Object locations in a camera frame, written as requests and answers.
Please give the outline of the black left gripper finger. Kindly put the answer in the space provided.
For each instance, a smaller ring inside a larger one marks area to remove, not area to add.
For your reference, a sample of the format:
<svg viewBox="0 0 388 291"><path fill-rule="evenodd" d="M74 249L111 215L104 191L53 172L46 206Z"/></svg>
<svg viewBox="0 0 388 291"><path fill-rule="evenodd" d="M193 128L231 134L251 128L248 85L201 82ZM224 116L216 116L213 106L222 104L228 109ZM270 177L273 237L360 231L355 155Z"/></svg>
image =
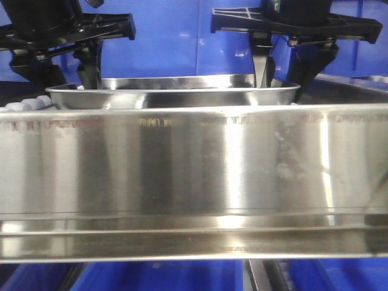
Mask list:
<svg viewBox="0 0 388 291"><path fill-rule="evenodd" d="M102 86L102 46L103 41L90 41L73 54L79 60L77 73L84 89L100 89Z"/></svg>
<svg viewBox="0 0 388 291"><path fill-rule="evenodd" d="M40 61L31 53L24 55L12 53L10 68L37 86L57 86L67 83L59 65L52 63L50 58Z"/></svg>

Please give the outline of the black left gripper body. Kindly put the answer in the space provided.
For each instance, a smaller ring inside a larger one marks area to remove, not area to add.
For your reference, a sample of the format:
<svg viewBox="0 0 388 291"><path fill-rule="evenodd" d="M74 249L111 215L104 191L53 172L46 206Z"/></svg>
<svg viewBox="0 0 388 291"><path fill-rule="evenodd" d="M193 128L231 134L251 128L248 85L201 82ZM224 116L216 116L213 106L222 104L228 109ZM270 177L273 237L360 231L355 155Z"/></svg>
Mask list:
<svg viewBox="0 0 388 291"><path fill-rule="evenodd" d="M135 39L130 13L84 13L79 1L1 1L10 23L1 27L1 50L48 58L105 39Z"/></svg>

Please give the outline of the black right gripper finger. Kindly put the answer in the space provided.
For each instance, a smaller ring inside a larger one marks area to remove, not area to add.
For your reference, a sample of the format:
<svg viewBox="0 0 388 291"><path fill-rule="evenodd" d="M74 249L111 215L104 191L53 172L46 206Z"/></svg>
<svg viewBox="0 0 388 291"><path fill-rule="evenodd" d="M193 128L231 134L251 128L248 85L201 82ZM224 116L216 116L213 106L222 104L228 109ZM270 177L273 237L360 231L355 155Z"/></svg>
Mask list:
<svg viewBox="0 0 388 291"><path fill-rule="evenodd" d="M250 50L255 71L257 88L269 88L275 74L275 60L271 53L274 48L270 33L250 32Z"/></svg>
<svg viewBox="0 0 388 291"><path fill-rule="evenodd" d="M300 100L315 77L335 60L338 51L335 39L305 42L291 48L287 80L300 86L293 102Z"/></svg>

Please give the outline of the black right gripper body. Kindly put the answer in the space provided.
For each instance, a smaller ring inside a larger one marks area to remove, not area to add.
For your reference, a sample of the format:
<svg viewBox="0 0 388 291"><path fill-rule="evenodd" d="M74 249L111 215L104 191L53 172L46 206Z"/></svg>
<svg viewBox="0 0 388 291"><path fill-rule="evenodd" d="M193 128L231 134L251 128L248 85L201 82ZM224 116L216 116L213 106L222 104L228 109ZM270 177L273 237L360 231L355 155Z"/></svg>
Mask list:
<svg viewBox="0 0 388 291"><path fill-rule="evenodd" d="M261 1L258 7L214 8L210 31L376 43L382 23L375 19L331 13L331 6L332 1Z"/></svg>

